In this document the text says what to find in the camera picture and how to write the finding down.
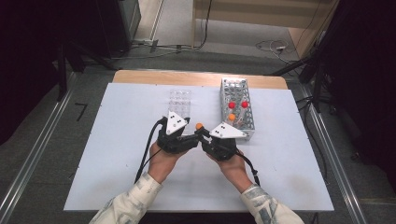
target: hand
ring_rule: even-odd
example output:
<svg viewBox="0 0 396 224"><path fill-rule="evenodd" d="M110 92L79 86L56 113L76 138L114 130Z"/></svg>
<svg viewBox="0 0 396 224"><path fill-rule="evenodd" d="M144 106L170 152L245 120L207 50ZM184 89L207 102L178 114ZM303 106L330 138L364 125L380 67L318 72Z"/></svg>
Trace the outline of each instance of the hand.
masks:
<svg viewBox="0 0 396 224"><path fill-rule="evenodd" d="M154 178L155 181L161 184L172 172L177 160L186 154L187 151L178 154L170 154L161 150L161 148L157 145L157 142L155 142L149 149L150 157L155 153L157 154L149 161L148 174Z"/></svg>
<svg viewBox="0 0 396 224"><path fill-rule="evenodd" d="M233 155L227 161L217 161L209 154L206 153L206 155L219 165L220 170L223 172L225 177L238 189L240 193L243 193L253 184L248 178L245 161L241 157Z"/></svg>

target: white long-sleeve shirt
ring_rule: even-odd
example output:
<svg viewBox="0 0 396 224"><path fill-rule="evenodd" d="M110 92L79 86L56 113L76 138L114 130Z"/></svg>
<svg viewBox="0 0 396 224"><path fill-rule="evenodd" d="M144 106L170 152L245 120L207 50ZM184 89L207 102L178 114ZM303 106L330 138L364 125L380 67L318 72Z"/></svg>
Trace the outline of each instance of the white long-sleeve shirt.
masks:
<svg viewBox="0 0 396 224"><path fill-rule="evenodd" d="M110 200L90 223L138 223L162 187L149 174L144 173L128 192ZM286 205L278 202L256 184L245 190L240 198L258 224L303 223Z"/></svg>

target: person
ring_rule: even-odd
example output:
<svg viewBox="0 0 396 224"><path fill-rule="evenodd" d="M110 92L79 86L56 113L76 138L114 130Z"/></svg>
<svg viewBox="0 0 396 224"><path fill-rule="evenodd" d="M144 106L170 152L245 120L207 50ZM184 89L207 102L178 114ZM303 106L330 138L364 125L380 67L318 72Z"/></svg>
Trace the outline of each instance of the person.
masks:
<svg viewBox="0 0 396 224"><path fill-rule="evenodd" d="M148 171L143 173L134 186L114 199L91 220L91 224L138 223L152 205L161 190L162 182L174 169L177 160L187 151L179 154L169 154L161 150L156 143L149 149ZM240 198L254 216L256 223L303 223L299 216L286 205L271 197L257 184L248 178L245 161L239 156L233 156L228 161L215 161L225 177L241 193Z"/></svg>

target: person's left hand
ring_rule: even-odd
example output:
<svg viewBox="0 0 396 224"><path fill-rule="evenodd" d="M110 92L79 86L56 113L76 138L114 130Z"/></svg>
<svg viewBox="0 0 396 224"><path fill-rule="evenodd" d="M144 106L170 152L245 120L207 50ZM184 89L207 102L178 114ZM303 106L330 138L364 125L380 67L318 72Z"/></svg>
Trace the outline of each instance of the person's left hand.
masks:
<svg viewBox="0 0 396 224"><path fill-rule="evenodd" d="M161 150L161 148L157 145L157 142L153 143L149 149L150 157L159 150ZM161 184L172 172L177 160L186 153L187 151L178 154L167 153L163 150L159 151L149 161L148 174Z"/></svg>

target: forearm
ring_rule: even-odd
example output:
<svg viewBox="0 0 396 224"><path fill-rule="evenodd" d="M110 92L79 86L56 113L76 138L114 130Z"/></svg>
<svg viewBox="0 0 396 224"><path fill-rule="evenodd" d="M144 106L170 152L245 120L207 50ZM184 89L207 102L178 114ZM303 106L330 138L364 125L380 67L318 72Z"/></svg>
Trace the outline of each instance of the forearm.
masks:
<svg viewBox="0 0 396 224"><path fill-rule="evenodd" d="M303 223L286 205L278 202L256 184L245 190L241 199L258 224Z"/></svg>
<svg viewBox="0 0 396 224"><path fill-rule="evenodd" d="M162 185L144 173L128 192L110 200L90 223L138 223L161 188Z"/></svg>

